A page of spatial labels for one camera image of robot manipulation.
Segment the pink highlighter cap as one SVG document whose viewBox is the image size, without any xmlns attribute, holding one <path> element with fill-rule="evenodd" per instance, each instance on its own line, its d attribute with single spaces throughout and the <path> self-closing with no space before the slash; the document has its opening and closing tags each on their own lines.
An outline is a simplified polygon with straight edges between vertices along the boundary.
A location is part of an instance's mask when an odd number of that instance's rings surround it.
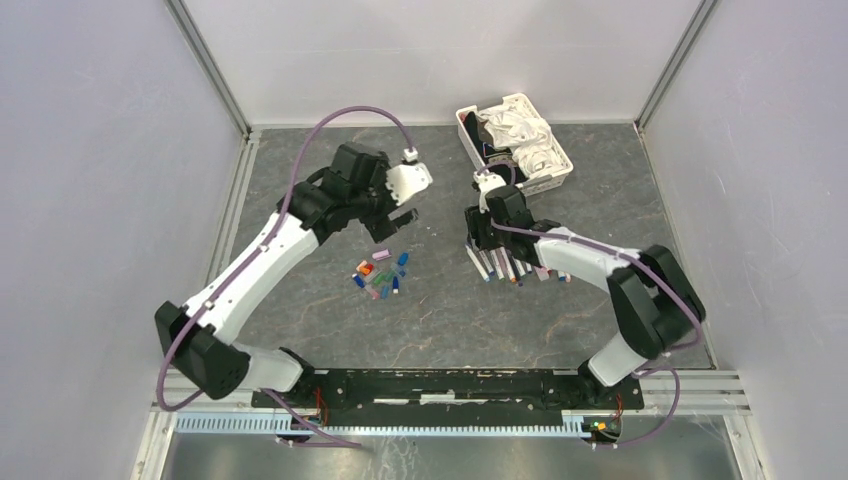
<svg viewBox="0 0 848 480">
<path fill-rule="evenodd" d="M 383 249 L 376 251 L 372 254 L 372 259 L 375 261 L 382 261 L 388 259 L 392 256 L 392 253 L 389 249 Z"/>
</svg>

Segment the pink highlighter pen body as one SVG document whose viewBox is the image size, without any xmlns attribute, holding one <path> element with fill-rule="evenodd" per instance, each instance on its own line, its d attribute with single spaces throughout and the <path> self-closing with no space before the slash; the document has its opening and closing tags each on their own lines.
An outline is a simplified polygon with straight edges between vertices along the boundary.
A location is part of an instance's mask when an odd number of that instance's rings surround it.
<svg viewBox="0 0 848 480">
<path fill-rule="evenodd" d="M 547 267 L 535 267 L 534 270 L 540 281 L 546 281 L 551 276 L 551 271 Z"/>
</svg>

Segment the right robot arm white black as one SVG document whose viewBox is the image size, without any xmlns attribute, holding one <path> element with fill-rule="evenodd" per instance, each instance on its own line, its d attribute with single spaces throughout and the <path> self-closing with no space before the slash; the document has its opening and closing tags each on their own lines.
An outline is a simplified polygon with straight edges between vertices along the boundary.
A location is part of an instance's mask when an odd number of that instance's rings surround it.
<svg viewBox="0 0 848 480">
<path fill-rule="evenodd" d="M 503 248 L 519 261 L 568 273 L 608 294 L 617 332 L 580 368 L 577 392 L 585 405 L 606 406 L 625 377 L 701 341 L 705 308 L 667 247 L 616 247 L 537 219 L 515 186 L 483 194 L 464 218 L 474 246 Z"/>
</svg>

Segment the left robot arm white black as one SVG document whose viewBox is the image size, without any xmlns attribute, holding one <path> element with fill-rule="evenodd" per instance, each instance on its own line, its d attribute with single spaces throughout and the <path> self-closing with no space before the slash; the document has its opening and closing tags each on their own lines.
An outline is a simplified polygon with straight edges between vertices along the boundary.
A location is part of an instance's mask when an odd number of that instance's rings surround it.
<svg viewBox="0 0 848 480">
<path fill-rule="evenodd" d="M 398 165 L 386 153 L 346 142 L 329 166 L 296 183 L 259 234 L 200 292 L 181 304 L 164 302 L 154 322 L 165 365 L 176 368 L 212 400 L 240 387 L 271 388 L 290 407 L 314 394 L 307 365 L 279 348 L 240 345 L 254 310 L 298 263 L 350 222 L 360 222 L 376 243 L 416 220 L 416 210 L 392 214 L 433 182 L 413 151 Z"/>
</svg>

